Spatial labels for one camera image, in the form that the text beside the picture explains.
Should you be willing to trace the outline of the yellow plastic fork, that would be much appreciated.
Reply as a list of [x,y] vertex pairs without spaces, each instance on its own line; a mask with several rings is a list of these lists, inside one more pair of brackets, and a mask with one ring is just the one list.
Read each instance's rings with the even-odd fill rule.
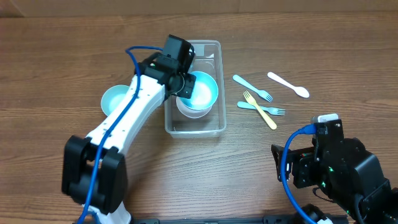
[[243,96],[250,105],[257,109],[263,120],[267,123],[268,127],[270,127],[272,130],[277,129],[276,123],[260,108],[254,97],[248,91],[244,91]]

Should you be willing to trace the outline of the teal cup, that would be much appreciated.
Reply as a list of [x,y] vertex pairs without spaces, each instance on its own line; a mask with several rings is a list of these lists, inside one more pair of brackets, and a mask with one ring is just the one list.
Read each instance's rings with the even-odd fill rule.
[[195,49],[194,46],[191,45],[188,53],[188,69],[191,69],[194,57],[195,57]]

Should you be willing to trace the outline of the white bowl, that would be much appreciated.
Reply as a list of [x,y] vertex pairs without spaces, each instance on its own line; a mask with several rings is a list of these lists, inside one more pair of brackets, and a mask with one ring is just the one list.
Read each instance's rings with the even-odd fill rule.
[[183,114],[184,116],[186,116],[190,119],[201,118],[201,117],[205,116],[206,114],[208,114],[210,112],[210,110],[212,109],[212,107],[209,107],[204,110],[193,110],[193,109],[187,107],[185,104],[183,104],[183,102],[181,101],[181,98],[176,97],[175,101],[176,101],[177,108],[181,112],[181,114]]

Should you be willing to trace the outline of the teal bowl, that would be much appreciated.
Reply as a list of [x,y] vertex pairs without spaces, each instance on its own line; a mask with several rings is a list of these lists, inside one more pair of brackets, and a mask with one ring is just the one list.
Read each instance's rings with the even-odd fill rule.
[[211,107],[218,98],[218,85],[209,74],[201,71],[191,73],[196,77],[190,99],[181,98],[182,103],[192,110],[205,110]]

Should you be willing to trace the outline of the white plastic spoon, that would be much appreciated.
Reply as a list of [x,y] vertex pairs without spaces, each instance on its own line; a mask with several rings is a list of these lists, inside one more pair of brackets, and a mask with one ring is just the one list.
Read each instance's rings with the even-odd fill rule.
[[284,85],[290,89],[292,89],[298,96],[301,96],[302,98],[309,98],[310,93],[308,90],[302,86],[294,86],[291,83],[287,82],[280,76],[276,75],[274,72],[268,72],[267,76],[271,79],[276,81],[277,83],[280,83],[281,85]]

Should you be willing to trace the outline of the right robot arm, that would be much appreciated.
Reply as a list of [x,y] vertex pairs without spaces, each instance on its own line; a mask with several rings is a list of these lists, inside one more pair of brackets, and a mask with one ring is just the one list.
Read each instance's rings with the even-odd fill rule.
[[397,223],[397,189],[384,177],[379,159],[357,138],[345,138],[342,121],[315,120],[271,152],[277,178],[296,213],[292,223],[332,223],[319,208],[300,207],[288,186],[314,186],[357,223]]

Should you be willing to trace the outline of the light blue bowl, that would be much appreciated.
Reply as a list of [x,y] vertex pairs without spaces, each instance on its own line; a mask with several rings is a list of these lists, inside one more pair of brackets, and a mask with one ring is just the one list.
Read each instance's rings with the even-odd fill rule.
[[116,85],[105,91],[101,98],[101,109],[106,116],[109,116],[124,99],[129,90],[127,85]]

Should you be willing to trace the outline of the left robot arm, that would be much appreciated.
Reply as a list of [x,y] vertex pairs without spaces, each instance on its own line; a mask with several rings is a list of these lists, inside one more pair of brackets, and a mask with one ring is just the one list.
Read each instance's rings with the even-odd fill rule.
[[134,76],[116,109],[84,138],[71,136],[63,155],[62,192],[83,206],[77,222],[131,223],[123,200],[127,191],[126,155],[150,114],[170,96],[191,98],[196,77],[188,71],[195,56],[193,45],[169,35],[163,47],[134,64]]

